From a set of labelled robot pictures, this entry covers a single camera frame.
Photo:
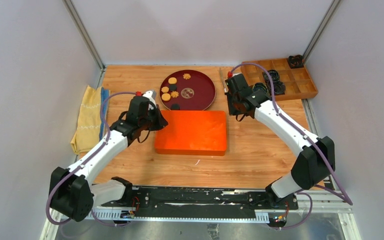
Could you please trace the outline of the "metal tongs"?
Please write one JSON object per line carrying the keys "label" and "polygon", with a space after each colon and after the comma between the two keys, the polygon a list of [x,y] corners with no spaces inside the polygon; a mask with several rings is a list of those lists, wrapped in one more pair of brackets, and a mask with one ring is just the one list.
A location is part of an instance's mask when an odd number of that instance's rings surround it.
{"label": "metal tongs", "polygon": [[227,93],[229,91],[228,86],[226,84],[226,80],[231,78],[234,75],[236,75],[236,74],[231,73],[231,67],[227,67],[227,66],[219,67],[219,76],[220,76],[220,80],[221,80],[221,84],[222,84],[224,93]]}

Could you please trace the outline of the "orange box lid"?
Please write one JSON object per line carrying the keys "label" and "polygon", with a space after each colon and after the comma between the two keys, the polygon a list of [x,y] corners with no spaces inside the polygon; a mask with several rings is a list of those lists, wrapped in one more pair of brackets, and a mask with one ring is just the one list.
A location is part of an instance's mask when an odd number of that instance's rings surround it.
{"label": "orange box lid", "polygon": [[228,148],[224,111],[162,110],[168,125],[156,132],[154,149],[162,155],[224,156]]}

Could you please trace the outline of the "dark red round plate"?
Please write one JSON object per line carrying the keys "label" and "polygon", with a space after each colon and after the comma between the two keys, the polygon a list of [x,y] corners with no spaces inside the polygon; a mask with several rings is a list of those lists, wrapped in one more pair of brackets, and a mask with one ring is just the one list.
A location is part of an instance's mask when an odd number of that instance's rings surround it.
{"label": "dark red round plate", "polygon": [[[184,79],[183,74],[190,74],[190,79]],[[171,93],[169,84],[177,84],[177,98],[162,101],[163,93]],[[172,104],[179,104],[180,110],[203,111],[211,106],[216,97],[216,88],[213,81],[204,73],[186,69],[171,73],[161,83],[157,91],[163,105],[169,109]]]}

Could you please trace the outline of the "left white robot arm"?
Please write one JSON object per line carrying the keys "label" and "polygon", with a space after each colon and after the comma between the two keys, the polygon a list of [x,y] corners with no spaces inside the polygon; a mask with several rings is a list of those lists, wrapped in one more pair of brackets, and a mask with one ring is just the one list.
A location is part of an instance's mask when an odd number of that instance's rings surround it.
{"label": "left white robot arm", "polygon": [[115,201],[126,207],[132,203],[132,184],[129,181],[113,177],[106,183],[96,184],[95,179],[116,155],[134,141],[139,141],[143,131],[159,131],[168,125],[155,98],[154,91],[136,92],[128,110],[117,121],[112,125],[104,123],[107,132],[96,146],[69,167],[57,167],[51,173],[45,209],[52,224],[58,225],[59,222],[52,218],[51,210],[80,222],[93,208],[102,204]]}

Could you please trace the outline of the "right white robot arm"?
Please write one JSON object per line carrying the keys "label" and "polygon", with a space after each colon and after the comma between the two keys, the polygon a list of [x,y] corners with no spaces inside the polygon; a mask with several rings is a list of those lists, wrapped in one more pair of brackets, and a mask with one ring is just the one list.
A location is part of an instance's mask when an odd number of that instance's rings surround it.
{"label": "right white robot arm", "polygon": [[335,171],[335,144],[306,130],[262,90],[253,90],[243,74],[225,80],[231,116],[251,117],[271,129],[296,156],[292,169],[266,187],[266,204],[278,209],[286,197],[309,190]]}

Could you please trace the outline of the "black sandwich cookie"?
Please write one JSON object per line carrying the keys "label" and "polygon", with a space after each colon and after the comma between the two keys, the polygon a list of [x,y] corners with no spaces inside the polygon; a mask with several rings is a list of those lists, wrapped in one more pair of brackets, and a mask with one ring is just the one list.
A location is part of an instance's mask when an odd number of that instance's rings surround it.
{"label": "black sandwich cookie", "polygon": [[169,88],[170,92],[175,92],[175,91],[177,91],[178,87],[177,87],[177,84],[169,84],[168,88]]}
{"label": "black sandwich cookie", "polygon": [[180,110],[181,108],[180,108],[180,105],[179,105],[179,104],[174,103],[174,104],[172,104],[172,105],[170,106],[170,109],[171,109],[172,111],[175,111],[175,110]]}

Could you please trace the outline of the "black paper cup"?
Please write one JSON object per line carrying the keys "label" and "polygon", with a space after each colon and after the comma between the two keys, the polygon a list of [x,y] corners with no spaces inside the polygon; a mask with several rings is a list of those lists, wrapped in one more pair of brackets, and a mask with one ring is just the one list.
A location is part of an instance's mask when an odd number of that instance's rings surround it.
{"label": "black paper cup", "polygon": [[[271,77],[273,83],[275,83],[275,82],[279,82],[279,81],[280,81],[280,75],[279,75],[279,73],[278,73],[276,70],[274,70],[274,69],[270,69],[270,70],[268,70],[267,72],[269,73],[269,75],[270,75],[270,77]],[[270,81],[270,79],[269,79],[267,73],[263,71],[263,72],[262,72],[262,75],[263,75],[264,81],[265,81],[266,83],[268,83],[268,82]]]}
{"label": "black paper cup", "polygon": [[268,93],[269,93],[269,90],[268,90],[267,86],[266,86],[264,83],[262,83],[262,82],[257,82],[257,83],[255,83],[255,84],[253,85],[253,87],[252,87],[252,90],[253,90],[254,92],[261,90],[261,91],[263,91],[265,94],[268,94]]}
{"label": "black paper cup", "polygon": [[286,92],[286,86],[280,80],[273,81],[273,87],[275,95],[284,95]]}

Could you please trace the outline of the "yellow round cookie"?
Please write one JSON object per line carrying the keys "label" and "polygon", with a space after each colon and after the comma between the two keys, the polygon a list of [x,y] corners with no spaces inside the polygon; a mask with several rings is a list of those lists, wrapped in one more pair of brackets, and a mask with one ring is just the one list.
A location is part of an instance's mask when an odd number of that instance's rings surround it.
{"label": "yellow round cookie", "polygon": [[163,93],[161,95],[161,100],[163,102],[168,102],[171,99],[171,94],[170,93]]}

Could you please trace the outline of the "yellow flower cookie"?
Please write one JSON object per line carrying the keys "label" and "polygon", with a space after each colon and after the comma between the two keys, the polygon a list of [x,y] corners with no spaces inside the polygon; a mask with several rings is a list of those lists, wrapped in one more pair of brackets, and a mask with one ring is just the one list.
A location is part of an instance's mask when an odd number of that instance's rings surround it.
{"label": "yellow flower cookie", "polygon": [[172,91],[170,93],[170,96],[171,96],[171,98],[178,98],[179,97],[179,93],[177,91]]}
{"label": "yellow flower cookie", "polygon": [[184,78],[185,80],[189,80],[189,79],[191,78],[191,75],[190,75],[189,73],[184,73],[184,74],[183,74],[183,78]]}

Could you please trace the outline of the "blue cloth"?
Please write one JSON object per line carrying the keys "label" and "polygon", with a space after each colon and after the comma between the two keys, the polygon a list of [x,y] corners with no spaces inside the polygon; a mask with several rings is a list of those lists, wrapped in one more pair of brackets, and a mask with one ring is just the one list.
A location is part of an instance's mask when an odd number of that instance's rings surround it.
{"label": "blue cloth", "polygon": [[106,119],[106,114],[108,112],[108,100],[107,98],[110,96],[110,90],[106,89],[104,87],[101,87],[100,89],[100,111],[99,111],[99,117],[100,117],[100,129],[99,129],[99,140],[102,140],[105,134],[105,123],[103,122],[103,119]]}

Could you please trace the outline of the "yellow cloth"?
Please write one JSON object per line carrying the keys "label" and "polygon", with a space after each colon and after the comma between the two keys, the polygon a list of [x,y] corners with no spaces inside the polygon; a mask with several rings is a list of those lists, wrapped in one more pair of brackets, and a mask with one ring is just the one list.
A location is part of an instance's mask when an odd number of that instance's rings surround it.
{"label": "yellow cloth", "polygon": [[100,141],[102,88],[88,86],[84,92],[77,128],[70,142],[76,155],[90,151]]}

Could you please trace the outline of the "wooden compartment organizer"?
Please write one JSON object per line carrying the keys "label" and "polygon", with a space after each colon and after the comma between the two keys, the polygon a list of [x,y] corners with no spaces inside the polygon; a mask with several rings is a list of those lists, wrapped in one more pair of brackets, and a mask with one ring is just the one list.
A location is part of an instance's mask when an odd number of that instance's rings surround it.
{"label": "wooden compartment organizer", "polygon": [[[277,101],[311,99],[319,93],[307,69],[290,68],[286,58],[254,60],[253,63],[279,73],[279,79],[285,85],[285,92],[275,97]],[[240,72],[250,85],[265,83],[263,71],[259,67],[246,64],[240,67]]]}

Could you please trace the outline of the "black paper cup corner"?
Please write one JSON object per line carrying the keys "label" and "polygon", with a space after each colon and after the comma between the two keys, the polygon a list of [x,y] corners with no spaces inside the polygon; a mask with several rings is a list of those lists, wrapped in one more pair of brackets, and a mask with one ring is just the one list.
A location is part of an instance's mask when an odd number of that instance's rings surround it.
{"label": "black paper cup corner", "polygon": [[290,55],[287,58],[287,63],[290,69],[299,69],[305,66],[304,57],[301,54]]}

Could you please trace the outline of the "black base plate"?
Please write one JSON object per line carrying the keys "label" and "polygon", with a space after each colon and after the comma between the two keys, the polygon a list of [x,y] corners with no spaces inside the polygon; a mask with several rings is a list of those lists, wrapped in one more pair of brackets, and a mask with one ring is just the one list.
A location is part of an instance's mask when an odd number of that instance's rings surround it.
{"label": "black base plate", "polygon": [[299,208],[293,194],[275,202],[263,189],[168,186],[134,186],[129,199],[104,206],[135,211],[136,217],[185,220],[255,220],[257,211]]}

